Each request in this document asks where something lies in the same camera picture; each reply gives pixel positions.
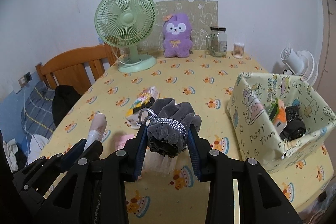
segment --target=purple plush toy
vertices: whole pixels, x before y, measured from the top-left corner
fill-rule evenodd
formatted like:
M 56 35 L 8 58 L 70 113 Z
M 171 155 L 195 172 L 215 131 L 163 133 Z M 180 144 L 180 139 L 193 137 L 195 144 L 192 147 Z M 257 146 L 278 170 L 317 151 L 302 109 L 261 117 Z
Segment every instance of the purple plush toy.
M 165 57 L 188 57 L 193 46 L 190 40 L 191 24 L 186 14 L 173 15 L 162 28 L 165 40 L 163 48 Z

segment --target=storage box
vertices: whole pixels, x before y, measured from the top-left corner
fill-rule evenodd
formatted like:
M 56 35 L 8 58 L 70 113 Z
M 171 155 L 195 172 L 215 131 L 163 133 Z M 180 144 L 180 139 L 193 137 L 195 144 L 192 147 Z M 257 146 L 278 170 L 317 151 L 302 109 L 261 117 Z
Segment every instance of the storage box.
M 283 100 L 298 105 L 306 134 L 282 140 L 265 107 Z M 336 127 L 335 114 L 322 97 L 299 76 L 243 72 L 237 77 L 227 106 L 243 160 L 256 158 L 269 173 L 303 160 L 322 145 Z

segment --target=green desk fan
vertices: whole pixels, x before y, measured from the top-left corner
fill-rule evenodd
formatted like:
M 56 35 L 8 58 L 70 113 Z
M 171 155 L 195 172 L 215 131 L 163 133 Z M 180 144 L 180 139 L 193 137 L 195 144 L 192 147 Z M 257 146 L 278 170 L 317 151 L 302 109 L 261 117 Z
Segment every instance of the green desk fan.
M 120 72 L 146 70 L 156 64 L 148 54 L 138 54 L 137 44 L 149 36 L 155 24 L 156 9 L 153 0 L 102 0 L 94 23 L 98 35 L 112 47 L 129 47 L 129 58 L 119 60 Z

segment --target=gray braided rope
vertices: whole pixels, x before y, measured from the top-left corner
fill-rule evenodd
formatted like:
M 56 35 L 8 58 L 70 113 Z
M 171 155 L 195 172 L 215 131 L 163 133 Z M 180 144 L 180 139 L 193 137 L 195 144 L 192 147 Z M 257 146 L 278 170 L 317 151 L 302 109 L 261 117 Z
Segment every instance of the gray braided rope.
M 148 116 L 143 121 L 141 121 L 142 113 L 144 111 L 148 112 Z M 173 120 L 173 119 L 169 119 L 169 118 L 159 118 L 156 115 L 156 113 L 154 112 L 154 110 L 152 110 L 151 108 L 145 107 L 145 108 L 143 108 L 139 111 L 139 122 L 137 122 L 136 125 L 140 126 L 142 124 L 146 124 L 146 122 L 148 120 L 150 121 L 148 126 L 152 126 L 152 125 L 157 124 L 157 123 L 169 124 L 173 129 L 175 129 L 176 131 L 178 131 L 180 133 L 180 135 L 182 136 L 182 138 L 184 140 L 182 151 L 185 151 L 187 149 L 188 131 L 185 130 L 185 127 L 182 125 L 182 123 L 180 123 L 179 121 Z

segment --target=clear plastic bag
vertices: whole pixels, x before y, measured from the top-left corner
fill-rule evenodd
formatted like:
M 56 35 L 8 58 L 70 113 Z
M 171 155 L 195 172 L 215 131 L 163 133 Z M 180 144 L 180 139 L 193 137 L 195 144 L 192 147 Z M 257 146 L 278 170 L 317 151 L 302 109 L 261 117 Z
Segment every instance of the clear plastic bag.
M 318 197 L 311 205 L 299 213 L 303 224 L 318 224 L 322 215 L 333 202 L 336 196 L 336 183 L 325 189 L 325 199 Z
M 175 170 L 177 157 L 170 158 L 162 156 L 159 153 L 146 150 L 145 159 L 143 161 L 142 172 L 153 172 L 157 175 L 172 175 Z

